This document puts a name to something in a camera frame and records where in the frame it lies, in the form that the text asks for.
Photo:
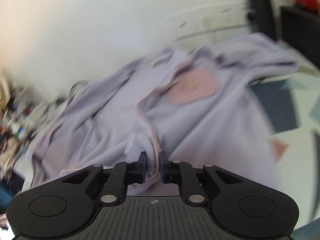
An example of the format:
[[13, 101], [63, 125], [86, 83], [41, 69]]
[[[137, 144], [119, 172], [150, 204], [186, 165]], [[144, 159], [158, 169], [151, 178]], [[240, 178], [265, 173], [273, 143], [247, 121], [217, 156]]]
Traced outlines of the lavender ribbed pajama garment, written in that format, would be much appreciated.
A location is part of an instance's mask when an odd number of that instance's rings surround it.
[[271, 126], [252, 81], [298, 70], [259, 33], [195, 51], [167, 47], [89, 83], [31, 150], [32, 187], [92, 164], [111, 168], [147, 154], [145, 183], [130, 195], [175, 195], [160, 181], [159, 154], [193, 167], [214, 164], [276, 185]]

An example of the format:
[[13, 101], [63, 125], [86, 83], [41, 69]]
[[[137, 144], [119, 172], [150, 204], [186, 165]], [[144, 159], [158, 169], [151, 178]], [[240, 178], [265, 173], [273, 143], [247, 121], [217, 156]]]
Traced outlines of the black thermos bottle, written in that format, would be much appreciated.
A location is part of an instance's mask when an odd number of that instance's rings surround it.
[[248, 0], [247, 19], [253, 32], [263, 33], [272, 40], [276, 40], [276, 29], [270, 0]]

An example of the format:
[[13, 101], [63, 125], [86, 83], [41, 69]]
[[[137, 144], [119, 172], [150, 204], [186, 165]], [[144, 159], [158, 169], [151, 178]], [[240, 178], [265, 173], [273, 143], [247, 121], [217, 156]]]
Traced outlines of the black nightstand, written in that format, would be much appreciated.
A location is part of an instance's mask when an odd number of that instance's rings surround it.
[[319, 68], [319, 16], [289, 6], [281, 6], [280, 11], [283, 41]]

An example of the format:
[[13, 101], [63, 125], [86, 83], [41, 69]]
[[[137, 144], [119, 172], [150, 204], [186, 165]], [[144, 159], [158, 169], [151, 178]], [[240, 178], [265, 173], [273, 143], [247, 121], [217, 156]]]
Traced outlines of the white wall socket panel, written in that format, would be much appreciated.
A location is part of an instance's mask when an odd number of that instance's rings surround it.
[[167, 16], [167, 25], [176, 40], [247, 25], [245, 2], [204, 5]]

